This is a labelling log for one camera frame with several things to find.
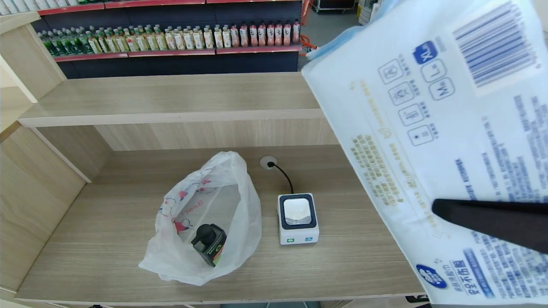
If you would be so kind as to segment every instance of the blue logo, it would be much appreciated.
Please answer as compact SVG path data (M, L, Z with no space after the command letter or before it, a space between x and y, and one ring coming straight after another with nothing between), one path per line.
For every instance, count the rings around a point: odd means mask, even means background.
M424 64L430 60L433 60L438 55L438 51L432 41L426 41L421 45L415 47L413 56L418 64Z
M426 280L427 283L438 289L447 288L447 283L438 275L438 273L436 273L435 269L426 265L417 264L416 270L419 271L419 274L424 278L424 280Z

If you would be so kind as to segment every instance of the green bottle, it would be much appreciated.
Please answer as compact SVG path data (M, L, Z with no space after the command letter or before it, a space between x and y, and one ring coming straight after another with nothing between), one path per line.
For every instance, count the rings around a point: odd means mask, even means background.
M74 52L78 55L83 54L84 50L81 46L80 40L74 35L74 33L72 33L72 31L70 30L66 30L65 34L66 34L66 38L70 41Z
M57 56L57 49L53 47L53 44L48 39L46 39L42 33L38 33L38 38L40 38L50 55Z
M76 29L76 36L80 40L82 50L85 54L94 53L92 47L89 45L88 37L82 33L81 29Z
M57 55L67 54L65 48L63 48L63 45L61 44L61 41L57 39L57 37L55 36L55 34L53 34L53 32L48 31L48 37L53 47L57 50Z
M72 43L69 38L63 35L63 32L57 31L57 36L59 38L59 41L61 42L61 45L65 48L67 54L74 55L76 54L76 51L72 47Z

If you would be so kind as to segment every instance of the barcode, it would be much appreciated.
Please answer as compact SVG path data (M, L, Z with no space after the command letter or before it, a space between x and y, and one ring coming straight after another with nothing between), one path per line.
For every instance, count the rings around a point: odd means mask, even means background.
M506 2L453 32L477 87L536 62L522 23L517 6Z

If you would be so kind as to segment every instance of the icon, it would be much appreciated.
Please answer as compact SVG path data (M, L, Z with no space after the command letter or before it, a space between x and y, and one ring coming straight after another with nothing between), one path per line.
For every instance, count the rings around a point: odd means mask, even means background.
M430 90L430 95L432 95L432 98L435 100L444 99L455 93L455 87L449 78L444 78L430 84L428 90Z
M388 90L388 95L390 95L390 99L396 106L401 105L415 97L408 82L401 83Z
M392 132L390 131L390 128L381 127L379 129L379 134L383 135L384 139L388 139L392 136Z
M402 68L399 66L398 60L394 59L387 64L381 66L379 69L379 74L384 84L388 84L402 77L403 71Z
M425 144L427 142L434 140L434 137L432 136L430 129L426 125L423 125L421 127L417 127L415 129L408 131L407 135L409 135L409 138L411 139L411 143L414 146Z
M419 105L413 104L409 107L398 111L399 118L402 119L403 125L408 126L416 122L424 120L423 113L420 112Z
M423 78L426 82L432 82L436 79L440 79L447 73L443 61L436 59L428 64L423 65L420 68L420 72L423 74Z
M424 64L430 60L433 60L438 55L438 51L432 41L426 41L421 45L415 47L413 56L418 64Z

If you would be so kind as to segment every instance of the floor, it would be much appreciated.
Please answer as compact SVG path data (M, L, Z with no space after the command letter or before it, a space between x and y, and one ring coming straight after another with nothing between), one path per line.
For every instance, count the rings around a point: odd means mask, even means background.
M301 33L308 36L312 44L322 46L353 26L359 26L356 10L347 10L344 14L338 10L320 13L311 10L306 26L301 28ZM306 57L300 56L299 71L306 63L308 63Z

